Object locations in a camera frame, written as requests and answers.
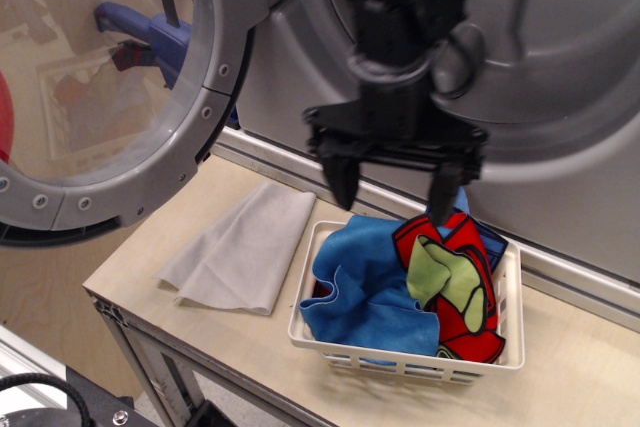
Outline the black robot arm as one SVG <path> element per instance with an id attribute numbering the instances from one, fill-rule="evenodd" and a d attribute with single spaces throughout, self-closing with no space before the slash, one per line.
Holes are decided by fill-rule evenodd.
<path id="1" fill-rule="evenodd" d="M 441 110 L 430 68 L 436 46 L 465 19 L 465 0 L 350 0 L 355 100 L 305 110 L 309 151 L 350 209 L 363 163 L 426 171 L 431 221 L 451 217 L 459 189 L 479 178 L 487 133 Z"/>

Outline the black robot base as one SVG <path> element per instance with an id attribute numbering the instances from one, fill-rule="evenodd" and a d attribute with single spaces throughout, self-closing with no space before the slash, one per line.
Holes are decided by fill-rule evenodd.
<path id="1" fill-rule="evenodd" d="M 128 397 L 116 397 L 67 367 L 1 373 L 3 426 L 152 426 Z"/>

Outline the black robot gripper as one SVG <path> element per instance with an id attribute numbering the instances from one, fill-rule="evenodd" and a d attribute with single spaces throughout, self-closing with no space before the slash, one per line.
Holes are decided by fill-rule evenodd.
<path id="1" fill-rule="evenodd" d="M 434 225 L 451 216 L 461 182 L 481 176 L 487 132 L 437 107 L 427 81 L 363 82 L 357 99 L 311 107 L 303 118 L 311 128 L 309 150 L 344 210 L 355 201 L 362 163 L 433 172 L 428 207 Z"/>

